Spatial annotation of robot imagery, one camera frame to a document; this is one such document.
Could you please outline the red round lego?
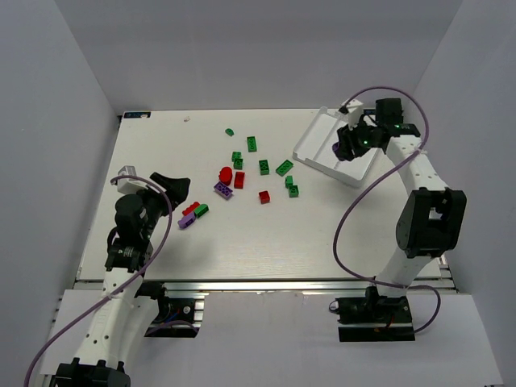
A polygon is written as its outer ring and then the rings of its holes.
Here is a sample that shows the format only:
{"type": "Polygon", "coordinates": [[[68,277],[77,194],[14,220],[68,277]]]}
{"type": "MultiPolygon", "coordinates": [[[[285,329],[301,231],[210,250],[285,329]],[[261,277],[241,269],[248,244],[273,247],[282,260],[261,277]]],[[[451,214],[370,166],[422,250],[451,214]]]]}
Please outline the red round lego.
{"type": "Polygon", "coordinates": [[[232,170],[232,168],[229,167],[229,166],[222,167],[220,169],[220,171],[219,171],[218,179],[224,185],[229,186],[231,184],[231,182],[232,182],[232,179],[233,179],[233,170],[232,170]]]}

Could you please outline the purple small lego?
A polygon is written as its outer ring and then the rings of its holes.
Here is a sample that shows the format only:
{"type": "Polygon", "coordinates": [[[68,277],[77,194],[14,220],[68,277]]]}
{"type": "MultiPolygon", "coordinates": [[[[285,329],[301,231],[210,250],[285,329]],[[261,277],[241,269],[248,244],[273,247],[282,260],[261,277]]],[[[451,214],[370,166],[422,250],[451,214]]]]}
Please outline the purple small lego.
{"type": "Polygon", "coordinates": [[[178,226],[180,229],[184,230],[188,228],[191,224],[193,224],[196,220],[196,215],[194,212],[190,212],[187,215],[183,216],[178,222],[178,226]]]}

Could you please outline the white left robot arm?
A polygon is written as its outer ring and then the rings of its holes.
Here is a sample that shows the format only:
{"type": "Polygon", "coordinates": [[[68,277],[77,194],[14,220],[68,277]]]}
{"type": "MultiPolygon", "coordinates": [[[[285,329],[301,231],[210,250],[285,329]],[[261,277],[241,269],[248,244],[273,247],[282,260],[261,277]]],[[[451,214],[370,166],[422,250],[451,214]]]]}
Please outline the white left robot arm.
{"type": "Polygon", "coordinates": [[[73,359],[58,366],[53,386],[129,386],[131,358],[151,323],[160,313],[164,289],[144,284],[144,274],[161,248],[152,234],[163,217],[189,194],[187,177],[153,173],[148,179],[118,175],[112,179],[122,194],[114,204],[114,227],[107,238],[102,296],[73,359]]]}

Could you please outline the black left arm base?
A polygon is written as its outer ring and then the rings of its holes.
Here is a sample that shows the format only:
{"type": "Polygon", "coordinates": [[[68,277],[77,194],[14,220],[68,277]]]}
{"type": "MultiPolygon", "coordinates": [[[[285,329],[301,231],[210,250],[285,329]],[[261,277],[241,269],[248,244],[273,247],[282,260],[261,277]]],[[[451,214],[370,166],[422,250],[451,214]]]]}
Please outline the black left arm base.
{"type": "Polygon", "coordinates": [[[193,339],[200,330],[201,300],[182,295],[172,295],[159,282],[143,283],[137,296],[150,297],[157,302],[158,313],[146,332],[150,338],[193,339]]]}

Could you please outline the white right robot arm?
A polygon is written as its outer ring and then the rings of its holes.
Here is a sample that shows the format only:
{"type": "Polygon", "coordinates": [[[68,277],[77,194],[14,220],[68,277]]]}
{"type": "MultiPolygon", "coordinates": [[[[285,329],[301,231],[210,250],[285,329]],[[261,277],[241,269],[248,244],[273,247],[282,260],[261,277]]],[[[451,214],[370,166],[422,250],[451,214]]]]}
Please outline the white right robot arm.
{"type": "Polygon", "coordinates": [[[382,298],[401,298],[433,259],[455,248],[467,198],[451,189],[423,152],[423,137],[414,124],[359,123],[337,130],[332,150],[338,160],[352,161],[379,148],[394,164],[408,198],[397,221],[397,249],[373,284],[382,298]]]}

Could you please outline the green lego pair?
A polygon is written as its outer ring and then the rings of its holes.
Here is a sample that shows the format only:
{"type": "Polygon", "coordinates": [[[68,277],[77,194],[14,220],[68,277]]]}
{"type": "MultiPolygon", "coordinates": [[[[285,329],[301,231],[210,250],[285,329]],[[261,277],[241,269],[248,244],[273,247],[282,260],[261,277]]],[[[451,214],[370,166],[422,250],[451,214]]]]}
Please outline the green lego pair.
{"type": "Polygon", "coordinates": [[[233,169],[243,169],[243,157],[241,152],[233,152],[231,155],[231,161],[233,162],[233,169]]]}

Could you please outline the red rectangular lego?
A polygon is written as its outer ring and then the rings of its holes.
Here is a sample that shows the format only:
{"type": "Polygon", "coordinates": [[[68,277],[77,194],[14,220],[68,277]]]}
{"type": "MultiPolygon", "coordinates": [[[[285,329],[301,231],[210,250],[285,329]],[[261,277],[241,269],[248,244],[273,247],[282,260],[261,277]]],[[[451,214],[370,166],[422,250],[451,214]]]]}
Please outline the red rectangular lego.
{"type": "Polygon", "coordinates": [[[245,173],[244,172],[236,172],[234,179],[234,188],[242,189],[245,181],[245,173]]]}

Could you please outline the green long lego top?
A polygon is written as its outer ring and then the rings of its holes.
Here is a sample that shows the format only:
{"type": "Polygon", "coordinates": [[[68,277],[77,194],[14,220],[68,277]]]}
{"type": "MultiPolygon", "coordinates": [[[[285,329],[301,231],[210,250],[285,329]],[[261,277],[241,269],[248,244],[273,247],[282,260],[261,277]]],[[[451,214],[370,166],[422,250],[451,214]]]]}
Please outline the green long lego top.
{"type": "Polygon", "coordinates": [[[256,143],[256,137],[255,136],[249,136],[247,137],[247,146],[249,152],[256,152],[257,151],[257,143],[256,143]]]}

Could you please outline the small red lego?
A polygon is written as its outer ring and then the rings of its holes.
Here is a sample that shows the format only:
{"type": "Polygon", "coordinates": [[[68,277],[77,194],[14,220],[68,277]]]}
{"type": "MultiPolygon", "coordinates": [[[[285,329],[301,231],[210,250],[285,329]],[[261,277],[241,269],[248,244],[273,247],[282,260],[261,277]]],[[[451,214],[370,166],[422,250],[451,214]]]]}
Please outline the small red lego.
{"type": "Polygon", "coordinates": [[[186,207],[183,211],[182,211],[182,214],[184,216],[190,214],[191,212],[195,211],[198,207],[200,206],[200,203],[199,202],[193,202],[191,205],[189,205],[188,207],[186,207]]]}

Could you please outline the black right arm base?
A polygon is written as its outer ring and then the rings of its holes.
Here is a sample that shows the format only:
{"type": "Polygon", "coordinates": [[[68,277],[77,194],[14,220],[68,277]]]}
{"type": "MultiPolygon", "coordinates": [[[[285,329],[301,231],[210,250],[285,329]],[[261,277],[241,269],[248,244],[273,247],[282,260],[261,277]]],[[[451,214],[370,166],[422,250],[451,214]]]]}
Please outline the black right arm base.
{"type": "Polygon", "coordinates": [[[340,343],[415,341],[407,297],[380,296],[369,286],[364,296],[336,298],[328,309],[338,316],[340,343]]]}

